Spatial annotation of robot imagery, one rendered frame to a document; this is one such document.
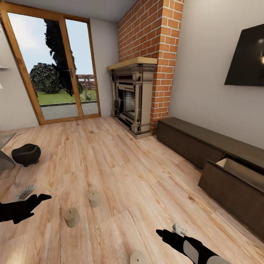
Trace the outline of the pillar candle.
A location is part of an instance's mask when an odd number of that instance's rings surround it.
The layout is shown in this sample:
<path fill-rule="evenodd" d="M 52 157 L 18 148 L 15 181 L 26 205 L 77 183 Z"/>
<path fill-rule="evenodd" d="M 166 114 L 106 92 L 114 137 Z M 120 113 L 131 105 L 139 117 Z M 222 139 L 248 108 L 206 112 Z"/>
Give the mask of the pillar candle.
<path fill-rule="evenodd" d="M 131 255 L 129 264 L 146 264 L 146 258 L 141 251 L 137 250 Z"/>
<path fill-rule="evenodd" d="M 77 208 L 71 207 L 70 209 L 68 209 L 64 214 L 64 219 L 68 227 L 75 227 L 80 221 L 80 215 L 77 211 Z"/>
<path fill-rule="evenodd" d="M 89 203 L 93 208 L 100 204 L 100 196 L 97 190 L 94 190 L 89 194 Z"/>

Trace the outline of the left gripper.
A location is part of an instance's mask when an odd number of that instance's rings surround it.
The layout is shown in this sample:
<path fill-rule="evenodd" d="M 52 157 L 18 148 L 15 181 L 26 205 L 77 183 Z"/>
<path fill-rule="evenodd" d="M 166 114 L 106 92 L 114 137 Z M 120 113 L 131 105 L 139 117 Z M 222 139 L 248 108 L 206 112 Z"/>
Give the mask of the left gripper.
<path fill-rule="evenodd" d="M 9 220 L 13 220 L 14 224 L 20 223 L 34 215 L 31 211 L 39 205 L 42 201 L 52 198 L 50 195 L 40 194 L 39 196 L 31 195 L 25 201 L 13 202 L 15 205 L 15 211 L 13 216 Z"/>

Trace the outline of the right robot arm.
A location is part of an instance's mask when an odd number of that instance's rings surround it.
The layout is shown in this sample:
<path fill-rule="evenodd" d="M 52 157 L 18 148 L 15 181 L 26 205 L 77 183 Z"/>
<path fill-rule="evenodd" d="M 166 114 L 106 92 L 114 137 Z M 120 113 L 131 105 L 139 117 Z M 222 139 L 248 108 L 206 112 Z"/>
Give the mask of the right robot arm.
<path fill-rule="evenodd" d="M 197 239 L 188 237 L 187 229 L 183 226 L 176 223 L 172 228 L 172 232 L 157 229 L 156 233 L 162 237 L 163 242 L 190 258 L 194 264 L 232 264 L 202 245 Z"/>

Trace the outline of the cauldron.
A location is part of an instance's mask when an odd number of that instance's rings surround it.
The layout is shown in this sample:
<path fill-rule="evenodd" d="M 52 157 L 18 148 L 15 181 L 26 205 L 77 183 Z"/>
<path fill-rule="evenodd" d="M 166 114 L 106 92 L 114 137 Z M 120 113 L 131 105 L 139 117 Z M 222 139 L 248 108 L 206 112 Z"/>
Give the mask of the cauldron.
<path fill-rule="evenodd" d="M 12 151 L 13 160 L 28 167 L 31 164 L 37 164 L 39 162 L 39 157 L 41 155 L 41 149 L 35 144 L 25 144 L 20 148 L 14 149 Z"/>

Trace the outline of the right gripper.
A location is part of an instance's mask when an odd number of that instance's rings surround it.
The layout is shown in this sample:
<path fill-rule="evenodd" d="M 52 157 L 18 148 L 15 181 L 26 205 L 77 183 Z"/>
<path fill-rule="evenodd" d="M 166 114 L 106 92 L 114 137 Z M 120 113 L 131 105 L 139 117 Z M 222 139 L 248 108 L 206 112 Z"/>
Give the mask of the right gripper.
<path fill-rule="evenodd" d="M 166 229 L 164 229 L 164 230 L 157 229 L 156 233 L 160 237 L 162 237 L 163 242 L 169 244 L 173 249 L 175 249 L 179 252 L 178 248 L 176 247 L 176 241 L 180 237 L 179 234 L 172 233 Z"/>

